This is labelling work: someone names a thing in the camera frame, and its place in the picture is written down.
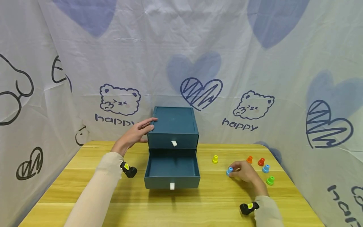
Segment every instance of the wooden table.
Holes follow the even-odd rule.
[[[113,142],[109,141],[86,143],[20,226],[63,226],[101,157],[112,146]],[[213,155],[218,155],[217,164],[212,163]],[[199,144],[199,188],[175,191],[145,188],[148,146],[136,144],[127,152],[125,160],[138,173],[134,178],[123,174],[103,226],[255,226],[253,214],[246,217],[239,212],[241,203],[253,201],[251,187],[226,176],[233,161],[245,160],[249,155],[253,156],[252,166],[264,181],[271,175],[275,177],[275,184],[268,186],[268,190],[280,208],[286,227],[324,226],[268,149],[261,145],[228,144]],[[268,174],[257,165],[261,157],[271,166]]]

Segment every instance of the plastic peg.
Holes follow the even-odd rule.
[[[257,163],[259,166],[264,166],[265,164],[265,159],[264,158],[261,158],[258,163]]]
[[[252,164],[252,159],[253,159],[253,157],[252,156],[248,156],[248,158],[247,158],[247,162],[249,163],[249,164]]]
[[[266,180],[266,183],[268,185],[273,185],[274,184],[274,181],[275,181],[275,178],[273,176],[270,176],[267,180]]]
[[[268,172],[270,172],[270,166],[269,166],[269,165],[264,166],[264,167],[262,168],[262,172],[264,172],[264,173],[268,173]]]
[[[227,176],[229,176],[229,173],[230,173],[230,172],[232,172],[232,171],[233,171],[233,168],[232,168],[232,167],[229,167],[229,168],[227,169],[227,171],[226,171]]]
[[[212,162],[214,163],[214,164],[217,164],[218,163],[218,156],[213,156],[213,158],[212,158]]]

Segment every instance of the beige sleeve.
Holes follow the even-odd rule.
[[[66,227],[101,227],[112,194],[121,179],[123,157],[116,152],[105,154],[96,171],[74,205]]]
[[[255,202],[260,206],[254,211],[257,227],[284,227],[280,211],[273,199],[259,195],[256,196]]]

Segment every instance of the bear drawing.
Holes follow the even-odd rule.
[[[233,110],[233,115],[243,119],[259,119],[269,111],[275,102],[275,97],[264,96],[252,90],[244,93],[237,108]]]
[[[99,93],[101,94],[100,107],[106,112],[128,116],[139,110],[141,95],[136,89],[104,84],[99,88]]]

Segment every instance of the teal drawer box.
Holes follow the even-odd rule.
[[[145,172],[147,189],[198,188],[198,128],[192,108],[154,109],[155,128],[148,133],[149,160]]]
[[[199,168],[194,149],[150,149],[145,172],[147,189],[197,188],[200,181]]]
[[[153,117],[159,120],[151,123],[155,128],[147,135],[149,148],[197,148],[199,133],[193,108],[156,106]]]

